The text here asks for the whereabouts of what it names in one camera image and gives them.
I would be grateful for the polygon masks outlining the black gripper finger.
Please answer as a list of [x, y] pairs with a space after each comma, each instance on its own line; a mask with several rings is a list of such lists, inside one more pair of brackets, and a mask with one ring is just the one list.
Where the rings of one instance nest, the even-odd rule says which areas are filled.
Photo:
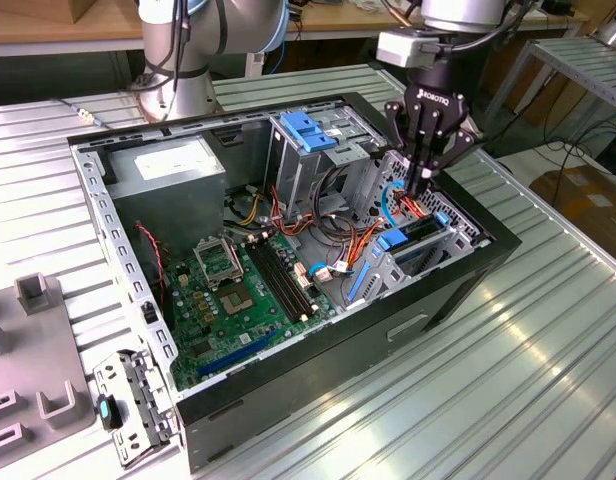
[[395, 150], [406, 160], [409, 167], [404, 177], [405, 190], [408, 194], [422, 194], [423, 168], [417, 144], [417, 125], [411, 132], [411, 120], [405, 105], [400, 101], [389, 101], [384, 105], [389, 133]]
[[430, 181], [447, 167], [454, 166], [474, 152], [484, 141], [481, 131], [460, 129], [452, 146], [443, 146], [442, 139], [434, 139], [431, 147], [422, 149], [419, 167], [418, 193], [423, 194]]

